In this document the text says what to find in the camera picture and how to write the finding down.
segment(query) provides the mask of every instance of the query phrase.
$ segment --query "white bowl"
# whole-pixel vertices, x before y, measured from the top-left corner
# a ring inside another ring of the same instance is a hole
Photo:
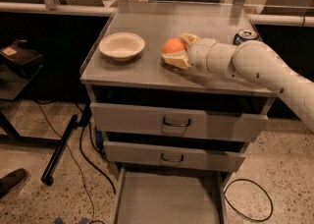
[[[126,62],[144,48],[144,40],[137,34],[117,32],[104,37],[99,43],[100,52],[118,62]]]

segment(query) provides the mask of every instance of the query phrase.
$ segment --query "speckled floor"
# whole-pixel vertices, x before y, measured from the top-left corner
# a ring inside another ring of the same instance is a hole
[[[73,103],[41,105],[48,120],[60,134],[73,114],[80,111]],[[57,138],[38,105],[33,101],[0,102],[0,108],[23,135]],[[69,148],[81,167],[93,205],[94,220],[109,223],[114,195],[108,181],[83,159],[79,152],[81,128],[73,131]],[[112,178],[110,167],[91,146],[88,128],[82,138],[86,155]],[[92,205],[83,187],[82,176],[68,149],[48,187],[40,177],[53,153],[52,149],[0,145],[0,177],[24,167],[28,177],[22,186],[0,199],[0,223],[83,224],[92,219]],[[270,119],[258,140],[247,150],[247,158],[230,179],[250,179],[262,186],[274,204],[274,213],[265,223],[312,224],[314,220],[314,135],[299,121]],[[243,214],[262,219],[270,204],[257,188],[246,182],[230,186],[227,197]],[[228,205],[230,224],[250,223]]]

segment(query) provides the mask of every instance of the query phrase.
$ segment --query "black cable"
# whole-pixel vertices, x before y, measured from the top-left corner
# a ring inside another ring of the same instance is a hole
[[[84,175],[83,175],[83,173],[82,173],[81,167],[79,166],[79,163],[77,162],[77,160],[74,158],[74,156],[73,156],[73,154],[72,154],[71,149],[69,148],[69,146],[68,146],[67,144],[66,144],[66,146],[67,146],[67,148],[68,148],[68,150],[69,150],[69,152],[70,152],[71,157],[73,158],[73,160],[75,161],[76,165],[78,166],[78,169],[79,169],[79,172],[80,172],[80,175],[81,175],[82,185],[83,185],[83,187],[84,187],[84,189],[85,189],[85,191],[86,191],[86,193],[87,193],[87,196],[88,196],[88,198],[89,198],[89,201],[90,201],[90,203],[91,203],[92,217],[91,217],[91,222],[90,222],[90,223],[92,223],[92,221],[93,221],[93,219],[94,219],[94,215],[95,215],[95,206],[94,206],[94,203],[93,203],[93,201],[92,201],[92,199],[91,199],[91,196],[90,196],[90,193],[89,193],[89,191],[88,191],[88,189],[87,189],[86,182],[85,182],[85,177],[84,177]]]
[[[88,126],[89,126],[89,132],[91,133],[91,125],[90,123],[88,123]],[[82,136],[82,133],[84,132],[84,129],[86,127],[83,127],[82,128],[82,131],[81,131],[81,136]],[[116,194],[116,188],[115,188],[115,185],[114,183],[112,182],[112,180],[109,178],[109,176],[107,174],[105,174],[102,170],[100,170],[95,164],[93,164],[89,159],[88,157],[85,155],[85,153],[83,152],[82,150],[82,147],[81,147],[81,143],[82,143],[82,138],[79,138],[79,151],[81,153],[81,155],[85,158],[85,160],[93,167],[95,168],[100,174],[102,174],[107,180],[108,182],[110,183],[111,187],[112,187],[112,190],[113,190],[113,193]]]
[[[306,22],[306,18],[305,18],[305,16],[300,16],[300,17],[303,18],[303,22],[302,22],[301,28],[304,28],[305,22]]]
[[[37,103],[37,105],[38,105],[38,107],[40,108],[40,110],[41,110],[43,116],[45,117],[46,122],[48,123],[48,125],[50,126],[50,128],[54,131],[54,133],[55,133],[57,136],[61,137],[61,136],[57,133],[57,131],[54,129],[54,127],[51,125],[51,123],[49,122],[49,120],[48,120],[48,118],[47,118],[45,112],[43,111],[41,105],[40,105],[39,103]],[[90,123],[89,123],[88,125],[89,125],[89,129],[90,129],[90,131],[89,131],[90,139],[92,140],[92,136],[91,136],[91,125],[90,125]],[[81,143],[82,143],[82,136],[83,136],[84,130],[85,130],[85,127],[82,128],[82,130],[81,130],[81,132],[80,132],[80,137],[79,137],[79,150],[80,150],[80,153],[81,153],[82,156],[87,160],[87,162],[88,162],[89,164],[91,164],[96,170],[98,170],[103,176],[105,176],[105,177],[107,178],[107,180],[109,180],[109,182],[111,183],[111,185],[112,185],[112,187],[113,187],[113,191],[114,191],[114,194],[115,194],[115,193],[116,193],[116,189],[115,189],[115,187],[114,187],[114,185],[113,185],[113,182],[110,180],[110,178],[109,178],[104,172],[102,172],[98,167],[96,167],[96,166],[85,156],[85,154],[84,154],[83,151],[82,151]],[[74,158],[74,156],[73,156],[73,154],[72,154],[72,152],[71,152],[71,149],[70,149],[70,147],[68,146],[67,143],[66,143],[66,147],[67,147],[67,149],[69,150],[69,153],[70,153],[71,157],[73,158],[73,160],[75,161],[76,165],[78,166],[78,169],[79,169],[79,172],[80,172],[81,178],[82,178],[83,187],[84,187],[84,189],[85,189],[85,191],[86,191],[86,193],[87,193],[87,196],[88,196],[88,198],[89,198],[89,200],[90,200],[90,203],[91,203],[91,207],[92,207],[92,218],[91,218],[91,221],[89,222],[89,224],[91,224],[91,223],[97,223],[97,222],[98,222],[98,223],[103,223],[103,224],[105,224],[105,223],[104,223],[103,221],[101,221],[101,220],[93,220],[93,219],[94,219],[94,214],[95,214],[95,206],[94,206],[94,203],[93,203],[92,198],[91,198],[91,196],[90,196],[90,193],[89,193],[89,191],[88,191],[88,189],[87,189],[87,186],[86,186],[86,183],[85,183],[84,175],[83,175],[83,173],[82,173],[81,167],[79,166],[79,163],[78,163],[78,162],[76,161],[76,159]]]
[[[263,191],[263,193],[266,195],[266,197],[268,198],[268,200],[269,200],[269,202],[270,202],[270,205],[271,205],[271,212],[270,212],[270,214],[269,214],[266,218],[264,218],[264,219],[252,219],[252,218],[250,218],[250,217],[244,215],[243,213],[241,213],[239,210],[237,210],[237,209],[228,201],[227,196],[226,196],[226,193],[227,193],[227,190],[228,190],[229,186],[232,185],[233,183],[239,182],[239,181],[244,181],[244,182],[249,182],[249,183],[254,184],[254,185],[257,186],[261,191]],[[248,180],[248,179],[236,179],[236,180],[230,182],[230,183],[227,185],[227,187],[226,187],[226,189],[225,189],[225,191],[224,191],[224,197],[225,197],[226,202],[228,203],[228,205],[229,205],[239,216],[241,216],[242,218],[247,219],[247,220],[249,220],[249,221],[251,221],[251,222],[264,222],[264,221],[267,221],[268,219],[270,219],[271,216],[273,215],[273,212],[274,212],[274,205],[273,205],[272,199],[271,199],[270,196],[267,194],[267,192],[266,192],[261,186],[259,186],[256,182],[254,182],[254,181],[251,181],[251,180]]]
[[[83,113],[83,110],[79,107],[79,105],[78,105],[77,102],[75,102],[75,105],[76,105],[77,109],[78,109],[81,113]]]
[[[108,158],[107,158],[107,156],[106,156],[106,154],[105,154],[105,153],[102,153],[102,152],[101,152],[101,149],[97,148],[95,142],[93,141],[93,139],[92,139],[92,134],[91,134],[91,132],[92,132],[92,130],[91,130],[91,125],[90,125],[90,123],[89,123],[88,125],[89,125],[89,139],[90,139],[91,145],[93,146],[94,150],[100,155],[100,157],[101,157],[102,159],[104,159],[106,162],[109,162],[109,161],[108,161]]]
[[[37,104],[41,104],[41,105],[47,105],[47,104],[51,104],[51,103],[55,103],[55,100],[50,100],[50,101],[39,101],[39,100],[35,100],[33,99],[33,101]]]

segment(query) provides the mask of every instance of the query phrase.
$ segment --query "gray cabinet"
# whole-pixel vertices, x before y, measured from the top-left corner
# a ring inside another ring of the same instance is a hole
[[[230,5],[127,2],[118,8],[104,35],[140,35],[142,56],[117,63],[95,44],[81,74],[108,159],[122,164],[112,224],[227,222],[222,188],[265,126],[274,94],[170,69],[160,54],[166,39],[181,32],[230,43],[243,28],[252,26]]]

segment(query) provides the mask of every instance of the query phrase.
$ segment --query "drawer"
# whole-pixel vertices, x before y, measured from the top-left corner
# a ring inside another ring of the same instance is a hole
[[[123,167],[111,224],[226,224],[219,173]]]
[[[91,103],[99,131],[210,140],[253,141],[266,115]]]
[[[245,159],[241,153],[105,141],[113,162],[236,172]]]

